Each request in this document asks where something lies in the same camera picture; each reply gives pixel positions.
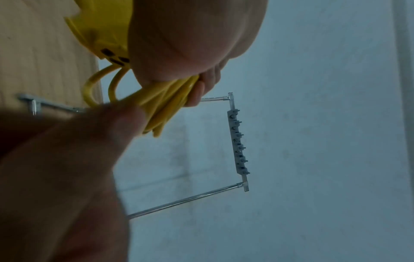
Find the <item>metal frame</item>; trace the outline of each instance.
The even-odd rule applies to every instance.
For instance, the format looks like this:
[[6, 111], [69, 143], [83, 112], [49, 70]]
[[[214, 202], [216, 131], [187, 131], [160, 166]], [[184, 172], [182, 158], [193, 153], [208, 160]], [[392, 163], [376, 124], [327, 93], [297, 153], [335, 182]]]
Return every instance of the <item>metal frame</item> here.
[[[55, 108], [55, 109], [60, 109], [60, 110], [64, 110], [64, 111], [68, 111], [68, 112], [72, 112], [72, 113], [83, 113], [85, 112], [84, 108], [80, 108], [80, 107], [70, 107], [64, 104], [58, 104], [58, 103], [54, 103], [48, 100], [45, 100], [43, 98], [37, 97], [37, 96], [33, 96], [33, 95], [28, 95], [28, 94], [19, 94], [17, 96], [17, 98], [23, 102], [26, 102], [28, 104], [28, 108], [29, 111], [35, 116], [38, 115], [39, 113], [41, 113], [41, 109], [43, 106], [46, 107], [51, 107], [51, 108]], [[148, 214], [152, 214], [155, 213], [157, 211], [161, 211], [167, 208], [171, 208], [171, 207], [175, 207], [184, 203], [188, 203], [197, 199], [201, 199], [201, 198], [205, 198], [208, 196], [213, 196], [216, 194], [220, 194], [232, 189], [236, 189], [236, 188], [244, 188], [244, 191], [247, 192], [249, 191], [249, 184], [248, 184], [248, 180], [247, 180], [247, 175], [249, 174], [249, 172], [247, 171], [247, 168], [245, 168], [244, 163], [247, 162], [247, 160], [245, 159], [245, 157], [243, 156], [242, 151], [245, 149], [243, 147], [243, 145], [240, 142], [240, 138], [243, 136], [239, 131], [238, 131], [238, 127], [240, 126], [240, 121], [237, 120], [237, 114], [239, 112], [238, 109], [235, 108], [234, 105], [234, 96], [233, 93], [229, 93], [228, 96], [222, 96], [222, 97], [213, 97], [213, 98], [203, 98], [201, 100], [201, 102], [213, 102], [213, 101], [229, 101], [230, 103], [230, 111], [227, 112], [228, 114], [228, 121], [229, 121], [229, 129], [230, 129], [230, 134], [232, 136], [232, 144], [233, 144], [233, 154], [235, 157], [235, 165], [236, 165], [236, 170], [237, 173], [241, 175], [242, 178], [242, 182], [239, 182], [237, 184], [231, 185], [231, 186], [227, 186], [227, 187], [223, 187], [220, 189], [216, 189], [213, 191], [209, 191], [206, 193], [202, 193], [199, 195], [195, 195], [195, 196], [191, 196], [188, 198], [184, 198], [178, 201], [174, 201], [165, 205], [160, 205], [154, 208], [150, 208], [147, 210], [143, 210], [140, 212], [136, 212], [133, 214], [128, 215], [128, 219], [134, 219], [134, 218], [138, 218], [144, 215], [148, 215]]]

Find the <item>metal rack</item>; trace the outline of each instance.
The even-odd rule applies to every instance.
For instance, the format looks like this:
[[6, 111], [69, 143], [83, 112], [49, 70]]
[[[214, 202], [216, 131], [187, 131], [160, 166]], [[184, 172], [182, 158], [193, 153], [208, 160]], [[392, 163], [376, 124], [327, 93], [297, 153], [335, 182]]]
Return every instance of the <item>metal rack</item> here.
[[[85, 112], [84, 108], [80, 108], [80, 107], [70, 107], [64, 104], [58, 104], [58, 103], [54, 103], [48, 100], [45, 100], [43, 98], [37, 97], [37, 96], [33, 96], [33, 95], [28, 95], [28, 94], [19, 94], [18, 95], [18, 99], [27, 103], [29, 111], [35, 116], [35, 115], [39, 115], [41, 113], [42, 107], [51, 107], [51, 108], [55, 108], [55, 109], [60, 109], [60, 110], [64, 110], [64, 111], [68, 111], [68, 112], [73, 112], [73, 113], [83, 113]], [[128, 215], [128, 219], [134, 219], [134, 218], [138, 218], [144, 215], [148, 215], [151, 213], [155, 213], [157, 211], [161, 211], [167, 208], [171, 208], [171, 207], [175, 207], [178, 205], [182, 205], [184, 203], [188, 203], [197, 199], [201, 199], [201, 198], [205, 198], [208, 196], [213, 196], [216, 194], [220, 194], [232, 189], [236, 189], [236, 188], [244, 188], [244, 191], [247, 192], [249, 191], [249, 184], [248, 184], [248, 180], [247, 180], [247, 175], [249, 174], [245, 163], [247, 162], [245, 156], [243, 155], [243, 150], [245, 150], [245, 147], [243, 146], [242, 142], [241, 142], [241, 138], [243, 136], [243, 134], [240, 133], [239, 131], [239, 127], [240, 127], [240, 123], [241, 121], [239, 121], [237, 119], [237, 115], [239, 113], [240, 110], [235, 108], [235, 104], [234, 104], [234, 96], [233, 93], [229, 93], [228, 96], [222, 96], [222, 97], [213, 97], [213, 98], [203, 98], [201, 100], [202, 102], [213, 102], [213, 101], [229, 101], [230, 103], [230, 110], [227, 112], [227, 120], [229, 122], [229, 129], [230, 129], [230, 135], [231, 135], [231, 139], [232, 139], [232, 146], [233, 146], [233, 155], [234, 155], [234, 162], [235, 162], [235, 167], [236, 167], [236, 172], [238, 174], [241, 175], [241, 179], [242, 181], [239, 183], [236, 183], [234, 185], [230, 185], [230, 186], [226, 186], [220, 189], [216, 189], [216, 190], [212, 190], [206, 193], [202, 193], [199, 195], [195, 195], [195, 196], [191, 196], [188, 198], [184, 198], [178, 201], [174, 201], [165, 205], [160, 205], [154, 208], [150, 208], [147, 210], [143, 210], [140, 212], [136, 212], [133, 214]]]

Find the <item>brown wood panel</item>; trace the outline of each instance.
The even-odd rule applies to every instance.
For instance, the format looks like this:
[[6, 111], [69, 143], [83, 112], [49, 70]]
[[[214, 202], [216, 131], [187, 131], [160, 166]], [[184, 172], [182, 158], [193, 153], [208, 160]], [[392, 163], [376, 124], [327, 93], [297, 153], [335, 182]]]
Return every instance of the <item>brown wood panel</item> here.
[[[80, 90], [97, 62], [63, 20], [77, 12], [73, 0], [0, 1], [0, 108], [27, 110], [16, 99], [23, 92], [86, 106]], [[99, 88], [95, 97], [102, 101]]]

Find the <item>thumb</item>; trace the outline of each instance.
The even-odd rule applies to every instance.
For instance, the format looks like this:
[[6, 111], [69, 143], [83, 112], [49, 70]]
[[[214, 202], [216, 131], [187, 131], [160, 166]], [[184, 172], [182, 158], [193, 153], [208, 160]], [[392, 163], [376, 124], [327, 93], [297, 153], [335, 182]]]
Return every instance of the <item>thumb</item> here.
[[50, 257], [146, 124], [144, 111], [136, 105], [125, 101], [105, 105], [29, 140], [1, 159], [0, 232], [2, 227], [19, 227], [15, 232], [22, 237], [14, 239], [25, 247], [14, 249], [19, 256], [36, 258], [31, 261]]

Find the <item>metal stand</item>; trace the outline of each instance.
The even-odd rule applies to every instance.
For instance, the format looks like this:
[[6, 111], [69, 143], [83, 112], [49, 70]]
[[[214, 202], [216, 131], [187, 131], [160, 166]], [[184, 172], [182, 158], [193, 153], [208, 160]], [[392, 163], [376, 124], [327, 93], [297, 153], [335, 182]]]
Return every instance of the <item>metal stand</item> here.
[[[29, 111], [33, 115], [38, 115], [41, 112], [42, 106], [61, 109], [61, 110], [69, 111], [73, 113], [85, 112], [84, 108], [70, 107], [70, 106], [63, 105], [63, 104], [57, 104], [57, 103], [45, 100], [43, 98], [39, 98], [36, 96], [27, 95], [27, 94], [18, 95], [18, 99], [28, 104]], [[191, 196], [191, 197], [181, 199], [178, 201], [174, 201], [174, 202], [171, 202], [165, 205], [160, 205], [160, 206], [150, 208], [150, 209], [147, 209], [141, 212], [130, 214], [128, 215], [129, 220], [138, 218], [144, 215], [148, 215], [151, 213], [155, 213], [157, 211], [161, 211], [167, 208], [178, 206], [184, 203], [188, 203], [188, 202], [191, 202], [197, 199], [205, 198], [208, 196], [213, 196], [213, 195], [223, 193], [223, 192], [226, 192], [232, 189], [240, 188], [240, 187], [243, 187], [245, 192], [249, 191], [249, 184], [247, 180], [247, 175], [249, 174], [249, 172], [247, 168], [245, 167], [245, 163], [247, 162], [247, 160], [245, 156], [243, 155], [243, 150], [245, 149], [245, 147], [241, 143], [241, 137], [243, 135], [239, 132], [239, 129], [238, 129], [241, 121], [237, 120], [237, 115], [240, 110], [235, 108], [233, 93], [229, 93], [228, 96], [203, 98], [201, 100], [201, 102], [212, 102], [212, 101], [229, 101], [230, 102], [230, 111], [227, 112], [227, 116], [228, 116], [228, 121], [229, 121], [230, 135], [232, 138], [233, 154], [234, 154], [234, 162], [236, 165], [236, 171], [238, 174], [241, 175], [242, 182], [231, 185], [231, 186], [223, 187], [217, 190], [202, 193], [199, 195]]]

